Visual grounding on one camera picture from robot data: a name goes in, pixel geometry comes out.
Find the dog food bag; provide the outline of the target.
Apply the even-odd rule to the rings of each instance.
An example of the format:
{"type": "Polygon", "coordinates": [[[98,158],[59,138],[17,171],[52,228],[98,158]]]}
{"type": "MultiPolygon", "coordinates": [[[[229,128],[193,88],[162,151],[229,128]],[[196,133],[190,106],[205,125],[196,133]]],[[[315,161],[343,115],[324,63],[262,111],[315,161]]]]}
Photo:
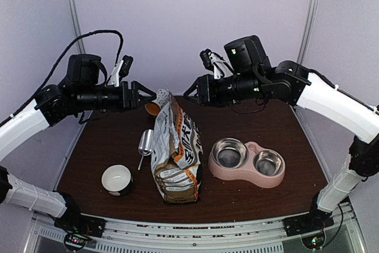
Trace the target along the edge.
{"type": "Polygon", "coordinates": [[[150,169],[166,203],[195,203],[203,176],[200,133],[171,92],[170,95],[155,118],[150,169]]]}

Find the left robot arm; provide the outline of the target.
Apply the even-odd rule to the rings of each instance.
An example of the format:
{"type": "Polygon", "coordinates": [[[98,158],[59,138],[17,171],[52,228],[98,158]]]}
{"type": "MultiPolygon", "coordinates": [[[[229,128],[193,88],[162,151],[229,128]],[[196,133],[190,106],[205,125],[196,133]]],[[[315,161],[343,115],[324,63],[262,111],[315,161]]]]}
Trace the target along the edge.
{"type": "MultiPolygon", "coordinates": [[[[72,55],[62,81],[42,88],[1,126],[1,158],[68,116],[92,110],[122,113],[155,100],[154,91],[137,81],[124,81],[132,63],[131,56],[124,56],[112,73],[107,74],[99,56],[72,55]]],[[[62,219],[73,232],[85,227],[85,218],[71,196],[21,181],[4,167],[1,168],[1,202],[62,219]]]]}

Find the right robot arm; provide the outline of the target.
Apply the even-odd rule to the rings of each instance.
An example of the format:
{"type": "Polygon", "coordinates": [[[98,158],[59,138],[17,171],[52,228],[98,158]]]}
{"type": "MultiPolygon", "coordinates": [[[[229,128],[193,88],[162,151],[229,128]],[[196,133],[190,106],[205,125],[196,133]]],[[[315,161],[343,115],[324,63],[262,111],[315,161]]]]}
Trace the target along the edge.
{"type": "Polygon", "coordinates": [[[316,230],[326,216],[365,178],[378,173],[378,108],[370,106],[331,83],[314,69],[291,60],[276,67],[256,35],[224,45],[228,61],[206,49],[200,53],[204,67],[215,71],[226,65],[231,76],[203,75],[184,92],[184,98],[201,106],[226,107],[243,100],[281,100],[334,121],[354,134],[349,160],[320,190],[304,216],[304,226],[316,230]]]}

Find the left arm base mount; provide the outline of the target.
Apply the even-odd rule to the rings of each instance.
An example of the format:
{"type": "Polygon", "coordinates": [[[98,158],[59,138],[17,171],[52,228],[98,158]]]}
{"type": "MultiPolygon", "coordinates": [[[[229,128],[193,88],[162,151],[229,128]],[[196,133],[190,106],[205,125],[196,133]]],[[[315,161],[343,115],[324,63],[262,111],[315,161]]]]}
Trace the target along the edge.
{"type": "Polygon", "coordinates": [[[63,196],[67,209],[61,217],[52,217],[54,226],[66,232],[63,238],[64,246],[72,252],[77,252],[91,243],[93,237],[102,237],[106,221],[83,215],[71,195],[60,195],[63,196]]]}

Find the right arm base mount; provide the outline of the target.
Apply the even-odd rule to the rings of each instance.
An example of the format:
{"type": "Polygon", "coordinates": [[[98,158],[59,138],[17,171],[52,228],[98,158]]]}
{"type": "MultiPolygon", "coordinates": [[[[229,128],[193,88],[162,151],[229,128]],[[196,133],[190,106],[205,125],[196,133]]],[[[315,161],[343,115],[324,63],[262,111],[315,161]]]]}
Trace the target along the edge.
{"type": "Polygon", "coordinates": [[[300,235],[302,244],[307,249],[314,251],[321,249],[326,244],[325,229],[335,224],[331,218],[331,212],[323,212],[317,208],[317,198],[316,194],[308,213],[287,217],[283,220],[286,236],[300,235]]]}

